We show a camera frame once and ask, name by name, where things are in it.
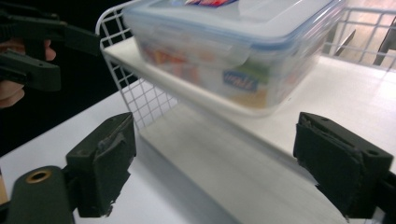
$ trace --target blue container lid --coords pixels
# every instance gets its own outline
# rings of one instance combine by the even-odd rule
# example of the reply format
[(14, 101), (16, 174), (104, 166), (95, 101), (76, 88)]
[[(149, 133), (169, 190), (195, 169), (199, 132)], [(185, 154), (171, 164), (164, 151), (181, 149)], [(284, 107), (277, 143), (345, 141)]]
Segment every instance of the blue container lid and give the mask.
[[(214, 6), (201, 4), (208, 1)], [(271, 50), (286, 49), (299, 36), (314, 34), (312, 29), (320, 30), (344, 5), (344, 0), (140, 0), (124, 14)]]

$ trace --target black clamp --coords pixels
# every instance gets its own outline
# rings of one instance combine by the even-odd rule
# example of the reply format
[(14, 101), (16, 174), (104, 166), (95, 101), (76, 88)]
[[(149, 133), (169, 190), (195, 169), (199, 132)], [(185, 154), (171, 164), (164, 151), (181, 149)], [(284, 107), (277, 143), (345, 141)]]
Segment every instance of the black clamp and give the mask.
[[(56, 14), (0, 2), (0, 39), (6, 41), (10, 38), (22, 38), (26, 55), (30, 57), (17, 56), (16, 52), (9, 53), (11, 58), (9, 54), (0, 54), (0, 79), (16, 81), (42, 91), (58, 91), (61, 88), (59, 69), (44, 62), (44, 40), (61, 41), (70, 49), (94, 56), (100, 53), (99, 35), (60, 21)], [(44, 77), (40, 77), (40, 71), (44, 72)]]
[(372, 218), (379, 207), (384, 224), (396, 223), (396, 175), (388, 152), (330, 119), (301, 113), (293, 155), (344, 217)]
[(135, 156), (132, 113), (109, 118), (66, 155), (63, 169), (44, 166), (18, 178), (0, 223), (70, 224), (75, 209), (80, 217), (109, 216)]

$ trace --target food inside container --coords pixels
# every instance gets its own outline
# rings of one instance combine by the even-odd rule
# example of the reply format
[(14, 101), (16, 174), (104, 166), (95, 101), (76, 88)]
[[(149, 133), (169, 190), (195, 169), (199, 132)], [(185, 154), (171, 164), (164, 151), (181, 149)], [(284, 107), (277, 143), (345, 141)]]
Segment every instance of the food inside container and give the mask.
[(146, 62), (220, 97), (218, 105), (265, 115), (316, 64), (344, 6), (343, 0), (145, 0), (125, 8), (123, 21)]

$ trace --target white shelf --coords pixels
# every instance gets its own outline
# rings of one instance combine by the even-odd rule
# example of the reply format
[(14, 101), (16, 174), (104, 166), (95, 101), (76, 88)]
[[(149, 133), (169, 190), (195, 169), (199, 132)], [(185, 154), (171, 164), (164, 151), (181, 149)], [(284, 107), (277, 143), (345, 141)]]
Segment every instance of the white shelf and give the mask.
[[(183, 94), (200, 91), (198, 88), (145, 63), (133, 37), (106, 48), (105, 55), (182, 101), (197, 105), (196, 108), (205, 112), (212, 111), (207, 102), (194, 94)], [(286, 155), (291, 156), (295, 123), (302, 111), (332, 119), (396, 155), (393, 135), (396, 131), (396, 74), (392, 72), (321, 57), (318, 65), (273, 114), (257, 119), (220, 111), (220, 115), (211, 115), (225, 121), (223, 123), (231, 125), (240, 134)], [(396, 172), (395, 163), (391, 171)]]

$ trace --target dark background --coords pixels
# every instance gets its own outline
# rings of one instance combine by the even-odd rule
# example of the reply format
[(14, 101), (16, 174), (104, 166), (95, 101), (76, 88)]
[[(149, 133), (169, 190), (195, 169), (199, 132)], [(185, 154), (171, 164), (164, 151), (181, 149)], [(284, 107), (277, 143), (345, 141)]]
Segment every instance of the dark background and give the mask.
[[(126, 1), (1, 1), (53, 12), (61, 21), (94, 32), (100, 15)], [(48, 131), (61, 122), (117, 91), (100, 56), (91, 56), (52, 42), (57, 56), (51, 63), (61, 67), (62, 90), (36, 91), (24, 88), (25, 96), (14, 106), (0, 110), (0, 156)]]

